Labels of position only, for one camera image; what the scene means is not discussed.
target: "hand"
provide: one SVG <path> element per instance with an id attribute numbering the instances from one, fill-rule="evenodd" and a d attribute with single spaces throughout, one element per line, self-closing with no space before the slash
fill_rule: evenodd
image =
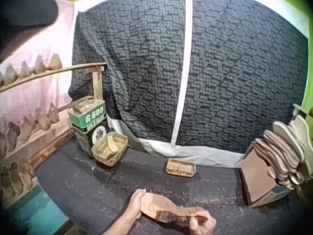
<path id="1" fill-rule="evenodd" d="M 141 198 L 146 194 L 145 189 L 137 189 L 132 197 L 131 200 L 124 212 L 124 216 L 131 220 L 132 222 L 135 222 L 135 220 L 139 219 L 141 217 Z"/>
<path id="2" fill-rule="evenodd" d="M 196 215 L 205 216 L 208 218 L 203 224 L 198 224 L 195 217 L 192 217 L 189 222 L 189 231 L 191 235 L 212 235 L 216 226 L 214 219 L 208 211 L 198 211 Z"/>

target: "dark table surface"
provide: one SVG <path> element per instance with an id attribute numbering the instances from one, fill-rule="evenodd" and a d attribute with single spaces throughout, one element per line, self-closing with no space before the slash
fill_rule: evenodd
<path id="1" fill-rule="evenodd" d="M 179 206 L 199 206 L 216 218 L 215 235 L 285 234 L 303 212 L 292 192 L 260 208 L 243 199 L 239 169 L 197 166 L 196 175 L 182 178 L 165 172 L 167 159 L 127 149 L 113 168 L 97 163 L 71 139 L 36 170 L 40 185 L 78 226 L 89 234 L 107 229 L 124 211 L 137 188 L 170 198 Z M 189 234 L 176 225 L 142 216 L 132 235 Z"/>

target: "cardboard box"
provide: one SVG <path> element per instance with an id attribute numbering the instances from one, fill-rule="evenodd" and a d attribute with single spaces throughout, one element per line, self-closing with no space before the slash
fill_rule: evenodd
<path id="1" fill-rule="evenodd" d="M 248 148 L 241 163 L 247 202 L 250 207 L 259 207 L 277 201 L 291 192 L 278 185 L 268 174 L 266 162 L 256 154 L 253 144 Z"/>

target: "small tray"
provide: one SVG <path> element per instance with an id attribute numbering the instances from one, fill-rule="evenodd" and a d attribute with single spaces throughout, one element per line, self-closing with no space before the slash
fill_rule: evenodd
<path id="1" fill-rule="evenodd" d="M 112 152 L 108 146 L 108 136 L 113 136 L 113 141 L 115 142 L 118 151 Z M 93 157 L 107 165 L 109 167 L 114 166 L 118 160 L 122 157 L 126 147 L 128 145 L 127 136 L 118 134 L 116 132 L 109 132 L 103 138 L 98 140 L 96 144 L 91 148 Z"/>
<path id="2" fill-rule="evenodd" d="M 166 172 L 170 175 L 193 177 L 196 173 L 196 165 L 191 162 L 170 158 L 167 162 Z"/>

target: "black patterned fabric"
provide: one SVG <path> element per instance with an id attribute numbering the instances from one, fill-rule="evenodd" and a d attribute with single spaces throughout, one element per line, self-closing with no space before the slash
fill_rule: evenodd
<path id="1" fill-rule="evenodd" d="M 191 63 L 176 144 L 245 153 L 301 104 L 308 40 L 249 0 L 193 1 Z"/>
<path id="2" fill-rule="evenodd" d="M 140 138 L 172 137 L 184 15 L 184 0 L 109 0 L 77 18 L 73 63 L 108 63 L 103 84 L 108 113 Z M 92 93 L 91 83 L 78 88 L 84 81 L 74 74 L 69 95 Z"/>
<path id="3" fill-rule="evenodd" d="M 109 0 L 77 17 L 73 64 L 108 63 L 110 117 L 138 137 L 170 142 L 179 97 L 184 0 Z M 245 152 L 275 120 L 288 122 L 307 79 L 308 41 L 250 0 L 193 0 L 191 63 L 177 145 Z M 73 73 L 69 94 L 92 94 Z"/>

